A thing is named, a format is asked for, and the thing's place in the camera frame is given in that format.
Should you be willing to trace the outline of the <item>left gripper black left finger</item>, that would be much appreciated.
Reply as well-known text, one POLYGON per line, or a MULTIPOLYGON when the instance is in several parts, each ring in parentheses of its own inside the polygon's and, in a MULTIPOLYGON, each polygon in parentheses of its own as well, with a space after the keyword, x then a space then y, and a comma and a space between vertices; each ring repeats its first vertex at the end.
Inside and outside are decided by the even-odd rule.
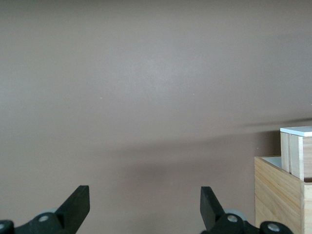
POLYGON ((75 234, 90 211, 88 185, 80 185, 55 212, 37 215, 16 227, 11 220, 0 221, 2 234, 75 234))

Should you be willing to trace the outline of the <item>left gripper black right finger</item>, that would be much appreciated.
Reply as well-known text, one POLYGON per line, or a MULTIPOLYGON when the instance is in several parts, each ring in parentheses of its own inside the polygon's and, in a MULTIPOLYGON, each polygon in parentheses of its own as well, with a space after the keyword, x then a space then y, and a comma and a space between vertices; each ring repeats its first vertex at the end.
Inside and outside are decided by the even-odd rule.
POLYGON ((234 213, 226 213, 211 187, 201 187, 200 214, 206 230, 204 234, 291 234, 282 223, 264 221, 260 227, 251 225, 234 213))

